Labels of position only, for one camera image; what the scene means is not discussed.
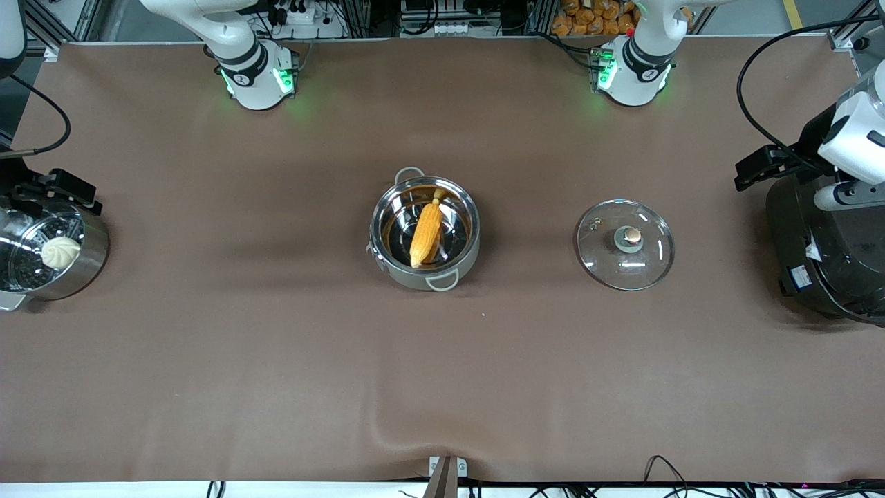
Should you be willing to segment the glass pot lid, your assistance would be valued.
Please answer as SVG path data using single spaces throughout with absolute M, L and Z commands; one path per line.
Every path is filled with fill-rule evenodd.
M 575 245 L 595 281 L 619 291 L 657 286 L 676 257 L 676 241 L 654 210 L 628 199 L 610 199 L 584 212 Z

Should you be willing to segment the yellow corn cob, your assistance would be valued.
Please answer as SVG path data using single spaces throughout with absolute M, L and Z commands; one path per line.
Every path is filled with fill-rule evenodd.
M 435 189 L 433 198 L 420 211 L 418 222 L 412 234 L 409 248 L 409 261 L 412 268 L 420 268 L 429 264 L 436 257 L 440 243 L 440 230 L 442 230 L 442 210 L 440 202 L 445 196 L 445 190 Z

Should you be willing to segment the steel steamer pot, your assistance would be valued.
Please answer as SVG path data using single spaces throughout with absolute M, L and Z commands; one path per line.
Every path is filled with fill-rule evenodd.
M 80 254 L 69 268 L 42 265 L 40 248 L 54 237 L 70 237 Z M 97 215 L 73 203 L 47 202 L 41 208 L 12 208 L 0 198 L 0 312 L 28 300 L 54 302 L 87 287 L 109 253 L 109 234 Z

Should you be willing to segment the stainless steel pot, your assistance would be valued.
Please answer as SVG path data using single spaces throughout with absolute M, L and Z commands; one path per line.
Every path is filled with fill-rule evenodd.
M 410 266 L 412 234 L 421 209 L 435 189 L 445 190 L 440 202 L 442 230 L 436 257 L 420 268 Z M 452 180 L 405 167 L 375 204 L 366 251 L 379 269 L 401 286 L 417 291 L 450 291 L 473 268 L 481 246 L 478 207 L 467 190 Z

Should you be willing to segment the white steamed bun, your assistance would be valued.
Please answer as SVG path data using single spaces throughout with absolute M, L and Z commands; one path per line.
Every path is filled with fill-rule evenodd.
M 64 270 L 76 261 L 80 254 L 80 244 L 70 237 L 54 237 L 40 248 L 40 258 L 45 267 Z

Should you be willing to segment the black rice cooker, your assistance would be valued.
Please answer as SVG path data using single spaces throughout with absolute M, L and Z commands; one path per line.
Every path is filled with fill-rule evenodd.
M 765 199 L 781 292 L 824 316 L 885 328 L 885 207 L 819 210 L 817 190 L 854 179 L 796 174 L 777 179 Z

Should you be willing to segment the bag of orange items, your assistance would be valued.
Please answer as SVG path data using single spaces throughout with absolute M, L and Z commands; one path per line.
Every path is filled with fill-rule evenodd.
M 631 35 L 644 10 L 633 0 L 559 0 L 550 22 L 557 37 Z

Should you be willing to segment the white power strip with plugs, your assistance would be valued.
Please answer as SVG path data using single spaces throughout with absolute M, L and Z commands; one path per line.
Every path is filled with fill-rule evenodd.
M 309 26 L 318 18 L 313 0 L 287 0 L 269 7 L 268 19 L 275 26 Z

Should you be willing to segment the brown table cloth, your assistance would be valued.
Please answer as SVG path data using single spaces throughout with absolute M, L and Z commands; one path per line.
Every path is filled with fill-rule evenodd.
M 885 478 L 885 330 L 783 299 L 761 146 L 734 82 L 760 37 L 682 43 L 645 107 L 540 39 L 324 42 L 297 97 L 231 100 L 198 45 L 64 47 L 73 123 L 28 161 L 94 183 L 99 277 L 0 314 L 0 482 L 387 480 L 453 454 L 483 480 Z M 366 251 L 399 170 L 481 219 L 449 291 Z M 604 286 L 588 208 L 668 224 L 668 275 Z

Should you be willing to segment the aluminium frame profile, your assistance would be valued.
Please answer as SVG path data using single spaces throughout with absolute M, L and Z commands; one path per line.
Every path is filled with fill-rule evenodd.
M 22 0 L 29 35 L 44 45 L 45 59 L 57 59 L 60 48 L 95 39 L 112 0 Z
M 861 0 L 847 20 L 872 16 L 864 23 L 832 28 L 828 39 L 835 53 L 848 53 L 858 75 L 885 61 L 885 0 Z

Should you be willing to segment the grey mounting bracket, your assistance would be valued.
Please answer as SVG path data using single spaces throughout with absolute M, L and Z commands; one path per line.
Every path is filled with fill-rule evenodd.
M 457 456 L 429 458 L 429 484 L 422 498 L 458 498 L 458 480 L 467 478 L 467 461 Z

